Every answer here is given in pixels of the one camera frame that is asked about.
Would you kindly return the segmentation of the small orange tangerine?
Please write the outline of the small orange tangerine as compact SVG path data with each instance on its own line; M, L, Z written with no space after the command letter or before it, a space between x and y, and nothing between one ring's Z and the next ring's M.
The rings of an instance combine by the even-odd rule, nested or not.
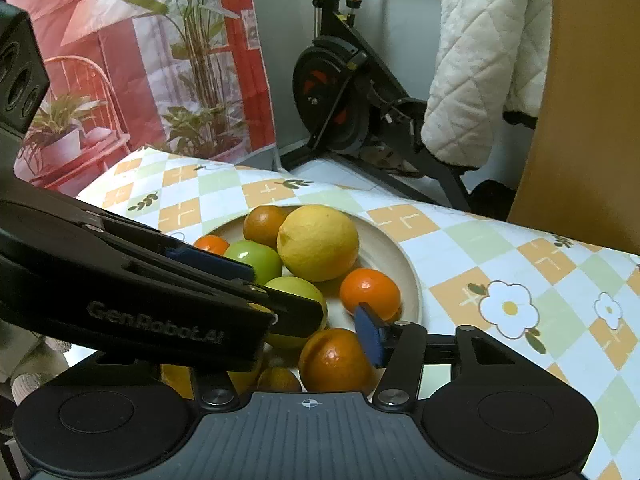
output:
M230 244L222 237L213 234L207 234L199 237L194 243L195 248L204 250L204 252L210 252L214 255L222 256Z

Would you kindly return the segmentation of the yellow-green apple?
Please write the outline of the yellow-green apple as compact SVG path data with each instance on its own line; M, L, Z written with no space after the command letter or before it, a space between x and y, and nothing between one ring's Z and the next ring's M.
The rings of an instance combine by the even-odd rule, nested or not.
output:
M288 314L276 331L267 335L271 347L281 350L301 349L307 340L326 328L328 306L320 289L303 278L293 275L278 276L266 283L285 301Z

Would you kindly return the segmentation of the green apple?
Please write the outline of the green apple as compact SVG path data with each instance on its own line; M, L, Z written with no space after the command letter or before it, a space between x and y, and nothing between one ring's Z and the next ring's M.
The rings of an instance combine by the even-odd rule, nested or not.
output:
M224 256L251 266L253 282L265 285L282 275L282 261L278 253L269 246L252 240L238 240L229 245Z

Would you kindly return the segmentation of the large dark orange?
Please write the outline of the large dark orange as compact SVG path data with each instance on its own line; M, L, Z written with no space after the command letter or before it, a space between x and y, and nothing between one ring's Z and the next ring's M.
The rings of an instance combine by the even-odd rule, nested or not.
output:
M361 392L367 396L378 382L357 335L344 328L328 328L309 338L300 352L298 372L309 392Z

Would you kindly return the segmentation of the large yellow lemon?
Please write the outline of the large yellow lemon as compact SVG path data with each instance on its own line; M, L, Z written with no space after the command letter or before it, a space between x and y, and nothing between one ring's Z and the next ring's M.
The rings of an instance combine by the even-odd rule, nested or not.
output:
M296 208L277 236L285 267L298 278L326 282L347 273L359 254L356 224L341 211L323 205Z

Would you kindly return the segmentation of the checkered floral tablecloth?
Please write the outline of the checkered floral tablecloth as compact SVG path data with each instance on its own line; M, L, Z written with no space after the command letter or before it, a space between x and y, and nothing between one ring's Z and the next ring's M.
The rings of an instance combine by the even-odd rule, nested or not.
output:
M393 196L335 162L274 172L145 148L79 196L190 243L262 204L356 214L407 255L430 330L480 327L593 403L587 477L638 477L637 256Z

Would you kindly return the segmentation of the black exercise bike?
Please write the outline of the black exercise bike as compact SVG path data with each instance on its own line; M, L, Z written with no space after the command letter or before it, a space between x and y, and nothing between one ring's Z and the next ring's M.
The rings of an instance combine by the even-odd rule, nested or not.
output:
M438 182L450 206L472 210L460 174L438 160L421 141L426 103L409 96L355 26L361 0L312 0L318 27L312 45L299 55L292 91L297 113L309 132L306 144L281 156L291 170L332 153L413 200L434 200L358 158L370 141L380 141L421 176Z

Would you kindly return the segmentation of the red printed backdrop cloth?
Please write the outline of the red printed backdrop cloth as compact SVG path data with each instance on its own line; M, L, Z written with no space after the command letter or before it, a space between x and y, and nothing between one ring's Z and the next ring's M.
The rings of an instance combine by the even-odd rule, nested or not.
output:
M140 148L269 160L276 136L253 0L6 0L50 87L14 174L76 195Z

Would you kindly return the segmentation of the wooden board panel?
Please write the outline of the wooden board panel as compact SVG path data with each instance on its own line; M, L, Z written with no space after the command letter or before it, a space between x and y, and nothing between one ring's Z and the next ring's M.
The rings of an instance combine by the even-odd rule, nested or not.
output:
M639 250L639 0L552 0L544 98L509 220Z

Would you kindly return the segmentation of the white quilted blanket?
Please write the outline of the white quilted blanket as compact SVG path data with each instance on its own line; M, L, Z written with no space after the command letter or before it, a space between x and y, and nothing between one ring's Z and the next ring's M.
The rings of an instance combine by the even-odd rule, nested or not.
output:
M421 130L445 164L488 161L506 113L538 116L552 0L442 0L435 73Z

